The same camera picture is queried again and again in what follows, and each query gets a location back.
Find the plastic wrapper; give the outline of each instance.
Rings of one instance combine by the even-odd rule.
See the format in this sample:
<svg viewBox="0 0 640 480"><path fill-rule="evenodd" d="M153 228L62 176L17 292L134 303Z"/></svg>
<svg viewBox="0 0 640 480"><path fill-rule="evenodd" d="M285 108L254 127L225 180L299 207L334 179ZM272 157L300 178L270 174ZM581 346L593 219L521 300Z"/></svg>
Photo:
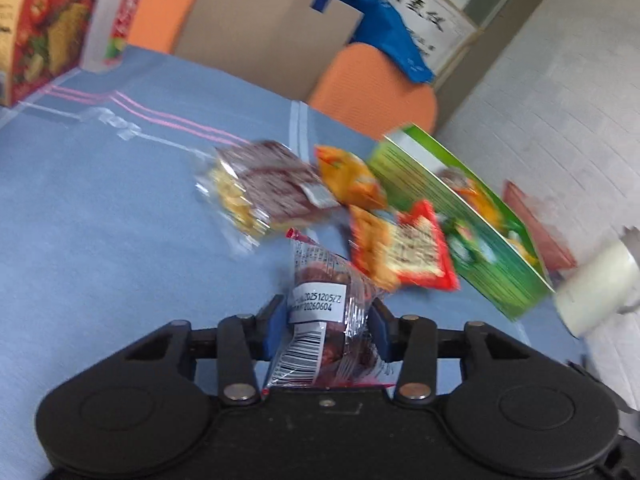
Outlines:
<svg viewBox="0 0 640 480"><path fill-rule="evenodd" d="M350 211L353 263L377 286L389 291L401 285L460 288L429 202L420 200L409 213L395 216L374 215L354 206Z"/></svg>
<svg viewBox="0 0 640 480"><path fill-rule="evenodd" d="M353 153L316 146L320 177L338 202L370 211L386 208L386 192L367 165Z"/></svg>
<svg viewBox="0 0 640 480"><path fill-rule="evenodd" d="M347 260L297 230L288 340L272 361L266 386L351 386L385 383L366 330L381 291Z"/></svg>
<svg viewBox="0 0 640 480"><path fill-rule="evenodd" d="M340 207L313 168L274 140L218 150L196 179L233 226L225 227L227 238L245 249L269 232L322 221Z"/></svg>

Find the orange chair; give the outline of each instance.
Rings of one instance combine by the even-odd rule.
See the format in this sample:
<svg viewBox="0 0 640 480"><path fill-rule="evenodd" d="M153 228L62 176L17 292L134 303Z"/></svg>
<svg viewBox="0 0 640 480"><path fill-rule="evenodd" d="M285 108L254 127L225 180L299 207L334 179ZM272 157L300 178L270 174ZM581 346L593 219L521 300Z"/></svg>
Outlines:
<svg viewBox="0 0 640 480"><path fill-rule="evenodd" d="M129 43L170 54L194 0L140 0Z"/></svg>
<svg viewBox="0 0 640 480"><path fill-rule="evenodd" d="M375 140L407 123L431 133L436 123L433 88L410 82L386 54L365 43L338 53L308 104Z"/></svg>

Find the red snack bag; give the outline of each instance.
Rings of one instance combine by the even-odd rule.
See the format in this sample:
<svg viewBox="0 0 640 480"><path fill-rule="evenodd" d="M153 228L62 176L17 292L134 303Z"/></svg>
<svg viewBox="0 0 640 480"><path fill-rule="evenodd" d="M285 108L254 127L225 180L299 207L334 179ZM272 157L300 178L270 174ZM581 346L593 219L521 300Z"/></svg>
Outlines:
<svg viewBox="0 0 640 480"><path fill-rule="evenodd" d="M377 286L396 290L418 285L440 290L460 288L433 207L414 203L409 213L382 218L352 206L353 263Z"/></svg>
<svg viewBox="0 0 640 480"><path fill-rule="evenodd" d="M370 375L367 311L380 290L347 260L296 229L290 340L273 360L267 387L348 386Z"/></svg>

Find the table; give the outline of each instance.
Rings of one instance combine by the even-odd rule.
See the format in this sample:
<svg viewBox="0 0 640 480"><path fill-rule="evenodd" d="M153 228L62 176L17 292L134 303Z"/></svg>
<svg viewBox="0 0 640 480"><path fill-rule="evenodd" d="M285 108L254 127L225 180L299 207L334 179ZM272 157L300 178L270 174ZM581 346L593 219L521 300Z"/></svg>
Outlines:
<svg viewBox="0 0 640 480"><path fill-rule="evenodd" d="M233 259L194 190L194 152L270 138L312 160L316 143L360 156L371 140L217 70L131 48L105 75L74 70L0 115L0 470L49 470L33 429L48 390L172 319L194 328L255 312L290 280L276 238ZM344 254L338 229L319 240ZM513 324L467 283L446 294L409 288L396 314L442 328L482 319L560 360L579 358L550 304ZM460 380L442 364L440 392ZM199 371L196 381L210 384Z"/></svg>

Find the orange box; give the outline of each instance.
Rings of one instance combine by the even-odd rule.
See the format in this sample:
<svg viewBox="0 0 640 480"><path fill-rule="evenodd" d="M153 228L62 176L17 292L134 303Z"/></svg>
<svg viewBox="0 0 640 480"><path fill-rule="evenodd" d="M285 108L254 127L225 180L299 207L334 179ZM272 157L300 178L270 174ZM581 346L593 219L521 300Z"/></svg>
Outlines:
<svg viewBox="0 0 640 480"><path fill-rule="evenodd" d="M78 65L95 0L0 0L0 104Z"/></svg>

